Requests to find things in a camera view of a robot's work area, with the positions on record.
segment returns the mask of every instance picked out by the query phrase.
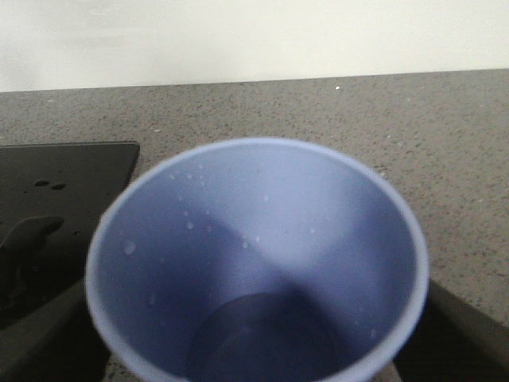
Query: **gray countertop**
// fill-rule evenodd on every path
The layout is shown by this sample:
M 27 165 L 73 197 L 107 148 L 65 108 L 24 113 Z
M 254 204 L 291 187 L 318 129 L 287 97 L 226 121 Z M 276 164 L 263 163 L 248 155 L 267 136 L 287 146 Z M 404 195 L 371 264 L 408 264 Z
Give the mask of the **gray countertop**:
M 317 142 L 409 201 L 432 279 L 509 327 L 509 70 L 0 93 L 0 146 L 136 140 L 134 176 L 244 136 Z

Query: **plastic cup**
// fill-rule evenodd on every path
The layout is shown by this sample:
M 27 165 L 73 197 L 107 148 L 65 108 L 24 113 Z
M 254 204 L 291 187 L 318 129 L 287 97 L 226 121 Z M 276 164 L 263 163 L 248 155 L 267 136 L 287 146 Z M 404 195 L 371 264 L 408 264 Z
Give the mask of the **plastic cup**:
M 86 290 L 104 341 L 147 381 L 369 380 L 428 285 L 414 214 L 322 146 L 245 138 L 142 175 L 103 215 Z

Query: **cup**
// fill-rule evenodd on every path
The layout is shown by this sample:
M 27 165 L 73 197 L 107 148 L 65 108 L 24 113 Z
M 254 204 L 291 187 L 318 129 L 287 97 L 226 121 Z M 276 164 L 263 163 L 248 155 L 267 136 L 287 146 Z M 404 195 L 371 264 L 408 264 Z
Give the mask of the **cup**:
M 360 382 L 411 334 L 422 230 L 372 170 L 311 143 L 218 142 L 142 175 L 103 215 L 86 292 L 143 380 Z

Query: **cup rim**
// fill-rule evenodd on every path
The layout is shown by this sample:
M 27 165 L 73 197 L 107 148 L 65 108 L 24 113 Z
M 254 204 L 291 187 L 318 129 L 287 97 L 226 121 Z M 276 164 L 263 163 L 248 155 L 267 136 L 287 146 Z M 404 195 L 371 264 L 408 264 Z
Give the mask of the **cup rim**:
M 150 363 L 144 356 L 133 350 L 122 338 L 119 331 L 115 328 L 115 325 L 107 316 L 97 289 L 99 248 L 100 244 L 103 242 L 106 231 L 101 228 L 110 225 L 117 211 L 120 210 L 130 197 L 143 187 L 149 179 L 157 176 L 163 171 L 166 171 L 168 168 L 176 165 L 177 163 L 215 150 L 257 145 L 285 146 L 311 151 L 315 154 L 324 155 L 325 157 L 349 166 L 360 175 L 372 181 L 375 186 L 386 194 L 401 214 L 403 220 L 406 222 L 406 226 L 409 229 L 410 237 L 414 244 L 414 285 L 406 306 L 402 310 L 401 316 L 394 327 L 372 350 L 362 356 L 358 361 L 350 364 L 348 367 L 340 370 L 339 372 L 322 379 L 321 382 L 362 382 L 369 380 L 387 363 L 392 361 L 397 351 L 399 351 L 404 345 L 418 322 L 424 306 L 429 281 L 429 261 L 425 237 L 410 206 L 388 181 L 380 177 L 374 170 L 358 162 L 354 158 L 327 147 L 317 145 L 316 143 L 273 137 L 237 138 L 214 142 L 205 146 L 198 146 L 172 158 L 166 159 L 157 164 L 151 170 L 145 172 L 138 179 L 134 180 L 102 215 L 98 228 L 95 230 L 94 236 L 91 240 L 85 272 L 85 291 L 92 321 L 110 350 L 129 370 L 131 370 L 131 372 L 143 380 L 149 382 L 162 380 L 171 380 L 172 382 L 189 382 L 188 379 L 184 377 L 169 376 L 169 374 L 163 369 Z

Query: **white wall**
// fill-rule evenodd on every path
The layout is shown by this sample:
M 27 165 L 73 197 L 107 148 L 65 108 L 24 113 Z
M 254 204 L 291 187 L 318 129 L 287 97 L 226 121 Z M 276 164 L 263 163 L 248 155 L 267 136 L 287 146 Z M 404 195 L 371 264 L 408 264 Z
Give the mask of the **white wall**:
M 2 0 L 0 91 L 509 67 L 509 0 Z

